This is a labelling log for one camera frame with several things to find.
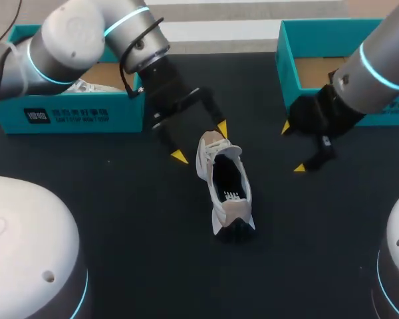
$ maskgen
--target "black logo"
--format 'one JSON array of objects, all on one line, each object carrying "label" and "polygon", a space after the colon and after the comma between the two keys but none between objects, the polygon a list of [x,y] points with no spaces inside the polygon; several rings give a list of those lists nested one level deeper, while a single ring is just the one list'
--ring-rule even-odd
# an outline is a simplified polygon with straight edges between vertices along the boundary
[{"label": "black logo", "polygon": [[51,123],[51,119],[44,108],[24,108],[24,113],[31,124]]}]

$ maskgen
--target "cable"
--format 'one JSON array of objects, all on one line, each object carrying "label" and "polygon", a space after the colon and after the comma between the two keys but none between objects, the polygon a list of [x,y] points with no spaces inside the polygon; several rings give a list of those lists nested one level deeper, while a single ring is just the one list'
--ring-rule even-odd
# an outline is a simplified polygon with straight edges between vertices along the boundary
[{"label": "cable", "polygon": [[7,27],[6,31],[1,35],[0,41],[3,40],[3,38],[6,36],[6,34],[12,29],[13,25],[15,24],[16,20],[18,19],[19,12],[21,11],[22,7],[22,0],[19,0],[18,8],[16,10],[15,17],[13,18],[11,24]]},{"label": "cable", "polygon": [[135,98],[137,95],[139,95],[139,93],[133,92],[132,88],[127,83],[126,76],[124,75],[124,63],[126,62],[127,56],[130,53],[130,51],[134,48],[134,46],[137,45],[138,42],[142,40],[149,32],[154,30],[162,21],[164,21],[164,18],[158,19],[157,21],[152,23],[150,27],[148,27],[144,32],[140,33],[140,35],[130,43],[130,45],[127,47],[127,49],[124,51],[124,53],[120,58],[120,76],[124,84],[124,87],[126,88],[127,95],[130,98]]},{"label": "cable", "polygon": [[[22,42],[24,42],[27,39],[30,39],[33,36],[29,36],[29,37],[22,37],[20,38],[18,41],[15,41],[13,44],[14,45],[19,45]],[[0,56],[0,86],[1,86],[1,81],[3,79],[3,73],[5,71],[5,63],[6,63],[6,59],[9,56],[9,53],[12,52],[11,47],[7,47],[6,51]]]}]

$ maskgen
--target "yellow fingertip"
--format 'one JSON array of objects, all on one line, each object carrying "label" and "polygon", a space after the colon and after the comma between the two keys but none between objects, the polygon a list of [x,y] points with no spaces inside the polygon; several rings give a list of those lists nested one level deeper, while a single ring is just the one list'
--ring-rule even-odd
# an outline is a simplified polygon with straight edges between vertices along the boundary
[{"label": "yellow fingertip", "polygon": [[220,132],[223,134],[225,138],[227,138],[227,125],[226,120],[220,122],[217,127],[219,128]]},{"label": "yellow fingertip", "polygon": [[282,129],[281,135],[283,135],[290,128],[290,123],[285,121],[284,128]]},{"label": "yellow fingertip", "polygon": [[177,150],[175,152],[172,153],[172,156],[182,162],[184,162],[185,164],[189,164],[188,160],[185,158],[185,156],[183,155],[181,150]]},{"label": "yellow fingertip", "polygon": [[306,168],[303,164],[300,164],[294,171],[306,171]]}]

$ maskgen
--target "blue light ring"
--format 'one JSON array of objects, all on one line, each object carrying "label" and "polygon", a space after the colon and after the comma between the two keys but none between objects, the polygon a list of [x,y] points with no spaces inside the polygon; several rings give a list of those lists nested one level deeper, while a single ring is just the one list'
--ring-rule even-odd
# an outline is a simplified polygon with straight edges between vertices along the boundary
[{"label": "blue light ring", "polygon": [[74,81],[72,81],[72,82],[59,82],[59,81],[53,80],[52,78],[49,78],[48,76],[46,76],[45,74],[43,74],[43,73],[35,66],[34,61],[33,61],[33,59],[31,58],[30,47],[31,47],[31,41],[30,41],[30,43],[28,44],[28,47],[27,47],[27,56],[28,56],[29,62],[31,63],[31,65],[33,66],[35,72],[37,72],[39,76],[41,76],[42,78],[44,78],[46,81],[49,81],[49,82],[54,83],[54,84],[69,85],[69,84],[74,83]]},{"label": "blue light ring", "polygon": [[377,256],[377,277],[378,277],[378,283],[380,284],[380,288],[381,291],[383,292],[384,297],[386,297],[388,303],[391,305],[391,307],[393,308],[394,311],[396,311],[396,313],[399,315],[399,310],[397,309],[397,307],[395,307],[395,305],[393,304],[393,302],[390,300],[390,298],[388,297],[388,295],[386,294],[386,291],[383,287],[383,284],[381,283],[381,278],[380,278],[380,269],[379,269],[379,260],[380,260],[380,251],[378,252],[378,256]]},{"label": "blue light ring", "polygon": [[111,25],[109,28],[107,28],[107,30],[105,30],[104,32],[104,37],[106,37],[107,35],[109,35],[114,29],[116,29],[117,27],[119,27],[122,23],[126,22],[127,20],[133,18],[134,16],[145,12],[145,11],[149,11],[148,7],[142,7],[139,8],[133,12],[130,12],[128,15],[124,16],[123,18],[121,18],[120,20],[118,20],[117,22],[115,22],[113,25]]},{"label": "blue light ring", "polygon": [[382,75],[380,75],[370,64],[370,62],[368,61],[368,59],[365,56],[364,53],[364,43],[362,43],[359,47],[359,54],[360,54],[360,59],[363,63],[363,65],[365,66],[365,68],[369,71],[369,73],[371,73],[371,75],[373,77],[375,77],[375,79],[377,81],[379,81],[380,83],[384,84],[385,86],[393,89],[393,90],[397,90],[399,91],[399,85],[394,84],[393,82],[390,82],[389,80],[387,80],[386,78],[384,78]]},{"label": "blue light ring", "polygon": [[88,271],[86,270],[86,285],[84,286],[84,292],[81,296],[80,302],[78,303],[77,308],[74,311],[74,314],[69,319],[75,319],[76,315],[78,314],[78,311],[80,311],[80,308],[84,302],[84,299],[86,298],[86,293],[87,293],[87,286],[88,286]]}]

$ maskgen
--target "shoe sole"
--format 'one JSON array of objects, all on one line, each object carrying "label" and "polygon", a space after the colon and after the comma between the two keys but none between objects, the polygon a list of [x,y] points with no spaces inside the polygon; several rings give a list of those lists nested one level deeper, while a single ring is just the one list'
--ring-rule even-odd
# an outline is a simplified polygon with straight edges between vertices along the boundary
[{"label": "shoe sole", "polygon": [[223,227],[216,235],[222,243],[244,243],[252,239],[255,230],[242,218],[237,218],[228,227]]}]

